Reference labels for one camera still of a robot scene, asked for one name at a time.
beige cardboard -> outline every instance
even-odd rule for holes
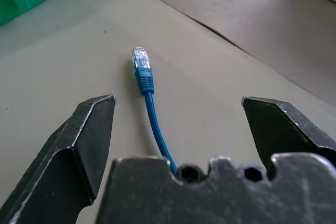
[[[330,0],[162,0],[336,105],[336,4]]]
[[[261,165],[243,96],[292,102],[336,139],[335,108],[160,0],[48,0],[0,28],[0,205],[50,134],[88,98],[115,94],[110,155],[160,155],[131,49],[144,46],[162,133],[177,164],[217,155]]]

blue ethernet cable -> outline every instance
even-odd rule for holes
[[[169,159],[171,164],[171,171],[174,173],[176,171],[176,164],[170,155],[166,143],[163,139],[158,119],[156,117],[155,106],[154,106],[154,81],[153,72],[149,64],[149,59],[146,50],[143,47],[136,47],[132,50],[132,60],[134,67],[135,78],[137,79],[140,93],[145,96],[145,102],[147,107],[147,113],[149,121],[151,123],[153,135],[155,137],[156,143],[159,147],[162,156]]]

